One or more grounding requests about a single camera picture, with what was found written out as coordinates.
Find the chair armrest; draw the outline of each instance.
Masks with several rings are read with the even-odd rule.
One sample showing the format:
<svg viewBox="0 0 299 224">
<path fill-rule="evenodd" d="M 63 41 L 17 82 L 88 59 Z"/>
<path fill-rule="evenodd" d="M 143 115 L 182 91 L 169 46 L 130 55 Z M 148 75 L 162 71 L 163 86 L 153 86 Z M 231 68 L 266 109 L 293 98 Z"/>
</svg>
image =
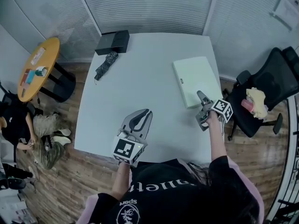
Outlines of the chair armrest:
<svg viewBox="0 0 299 224">
<path fill-rule="evenodd" d="M 280 128 L 282 126 L 282 121 L 284 120 L 283 116 L 281 113 L 279 113 L 277 120 L 275 121 L 268 121 L 268 122 L 264 122 L 262 123 L 261 126 L 273 126 L 273 132 L 275 134 L 278 134 L 280 131 Z"/>
<path fill-rule="evenodd" d="M 248 81 L 248 79 L 250 77 L 251 77 L 251 73 L 248 70 L 245 70 L 245 71 L 241 72 L 237 76 L 237 82 L 234 83 L 234 88 L 236 88 L 238 85 L 244 84 L 246 81 Z"/>
<path fill-rule="evenodd" d="M 282 126 L 282 121 L 284 120 L 283 116 L 281 113 L 279 113 L 278 117 L 277 117 L 277 120 L 276 120 L 276 124 L 274 125 L 273 127 L 273 132 L 275 134 L 278 134 L 279 131 L 280 131 L 280 128 Z"/>
<path fill-rule="evenodd" d="M 8 161 L 8 160 L 1 160 L 1 163 L 6 163 L 6 164 L 9 164 L 10 166 L 15 166 L 15 165 L 17 165 L 16 162 Z"/>
<path fill-rule="evenodd" d="M 0 81 L 0 89 L 2 89 L 2 91 L 4 92 L 4 94 L 8 94 L 8 91 L 4 89 L 4 87 L 1 85 L 1 81 Z"/>
</svg>

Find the paper on wall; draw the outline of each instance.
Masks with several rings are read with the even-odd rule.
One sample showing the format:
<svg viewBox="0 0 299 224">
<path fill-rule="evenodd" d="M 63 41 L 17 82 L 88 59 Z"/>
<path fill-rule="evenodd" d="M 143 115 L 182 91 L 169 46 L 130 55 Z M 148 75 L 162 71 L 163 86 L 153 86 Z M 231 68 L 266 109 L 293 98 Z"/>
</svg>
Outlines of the paper on wall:
<svg viewBox="0 0 299 224">
<path fill-rule="evenodd" d="M 273 15 L 294 29 L 299 24 L 299 0 L 280 0 Z"/>
</svg>

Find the white table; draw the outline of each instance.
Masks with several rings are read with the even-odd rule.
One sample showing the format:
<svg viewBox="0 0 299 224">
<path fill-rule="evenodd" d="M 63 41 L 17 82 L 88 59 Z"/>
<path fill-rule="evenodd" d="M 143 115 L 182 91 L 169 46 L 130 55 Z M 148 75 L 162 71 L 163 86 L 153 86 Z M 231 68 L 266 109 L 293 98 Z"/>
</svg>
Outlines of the white table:
<svg viewBox="0 0 299 224">
<path fill-rule="evenodd" d="M 95 54 L 81 99 L 75 148 L 111 157 L 111 146 L 124 118 L 148 108 L 153 111 L 146 138 L 149 145 L 139 161 L 183 158 L 210 162 L 209 130 L 203 132 L 200 129 L 195 119 L 198 108 L 185 108 L 172 66 L 173 61 L 196 56 L 207 57 L 220 89 L 208 36 L 130 34 L 127 52 L 119 54 L 99 81 L 94 80 L 95 70 L 106 55 Z"/>
</svg>

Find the black table base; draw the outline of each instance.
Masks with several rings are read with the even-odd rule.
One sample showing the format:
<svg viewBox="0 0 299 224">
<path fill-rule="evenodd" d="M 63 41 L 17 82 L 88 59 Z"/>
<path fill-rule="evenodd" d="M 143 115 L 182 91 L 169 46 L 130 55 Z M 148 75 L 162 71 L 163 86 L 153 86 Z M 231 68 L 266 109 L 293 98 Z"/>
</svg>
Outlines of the black table base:
<svg viewBox="0 0 299 224">
<path fill-rule="evenodd" d="M 73 73 L 67 72 L 57 63 L 55 63 L 54 68 L 58 70 L 62 75 L 57 79 L 53 75 L 49 74 L 48 78 L 56 83 L 53 92 L 43 87 L 40 89 L 40 92 L 44 93 L 47 96 L 50 96 L 57 102 L 62 103 L 65 102 L 73 94 L 76 86 L 76 77 Z"/>
</svg>

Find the black box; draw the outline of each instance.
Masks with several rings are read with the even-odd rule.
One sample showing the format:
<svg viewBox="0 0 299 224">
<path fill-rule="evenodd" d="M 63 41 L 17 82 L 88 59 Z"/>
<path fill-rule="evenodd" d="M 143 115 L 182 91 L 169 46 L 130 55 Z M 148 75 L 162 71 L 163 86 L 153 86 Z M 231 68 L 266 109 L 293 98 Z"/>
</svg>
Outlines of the black box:
<svg viewBox="0 0 299 224">
<path fill-rule="evenodd" d="M 102 34 L 95 52 L 99 56 L 109 54 L 111 51 L 126 53 L 129 38 L 128 30 Z"/>
</svg>

